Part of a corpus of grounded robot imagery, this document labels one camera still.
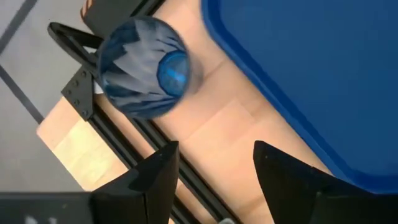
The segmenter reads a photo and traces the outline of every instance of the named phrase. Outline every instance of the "blue glass cup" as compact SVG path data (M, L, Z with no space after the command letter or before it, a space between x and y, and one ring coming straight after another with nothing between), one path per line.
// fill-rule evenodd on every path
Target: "blue glass cup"
M132 17L104 40L99 84L126 116L151 119L170 111L203 80L201 65L168 24Z

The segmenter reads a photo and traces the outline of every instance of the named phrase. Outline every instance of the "gray floor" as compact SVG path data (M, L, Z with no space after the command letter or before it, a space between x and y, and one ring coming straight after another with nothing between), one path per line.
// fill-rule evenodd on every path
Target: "gray floor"
M0 35L24 0L0 1ZM79 65L47 34L50 21L86 29L84 0L38 0L18 28L0 65L46 116ZM81 187L36 136L38 124L0 79L0 191L80 191Z

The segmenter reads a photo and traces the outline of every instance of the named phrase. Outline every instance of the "wooden surface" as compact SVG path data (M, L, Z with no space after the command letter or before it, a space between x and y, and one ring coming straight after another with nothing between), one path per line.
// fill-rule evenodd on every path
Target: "wooden surface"
M170 139L180 141L185 157L244 223L272 223L252 161L255 140L264 140L329 173L328 169L210 39L200 19L198 0L167 0L155 17L177 30L205 71L199 92L155 122ZM96 101L143 155L153 153L104 96ZM93 190L126 171L65 99L37 133L85 190ZM181 183L177 195L202 223L214 222Z

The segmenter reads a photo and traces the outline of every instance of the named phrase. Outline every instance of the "black handle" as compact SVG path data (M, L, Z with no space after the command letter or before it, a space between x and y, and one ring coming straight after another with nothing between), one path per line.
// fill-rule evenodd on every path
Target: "black handle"
M51 38L53 38L68 55L81 63L96 77L97 58L95 55L88 53L84 47L99 49L103 42L101 37L68 27L58 22L51 22L47 30Z

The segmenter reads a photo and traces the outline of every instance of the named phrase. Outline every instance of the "blue plastic tray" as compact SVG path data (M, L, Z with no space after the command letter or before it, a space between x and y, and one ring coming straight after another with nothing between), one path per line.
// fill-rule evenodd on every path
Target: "blue plastic tray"
M398 1L202 0L212 38L332 173L398 193Z

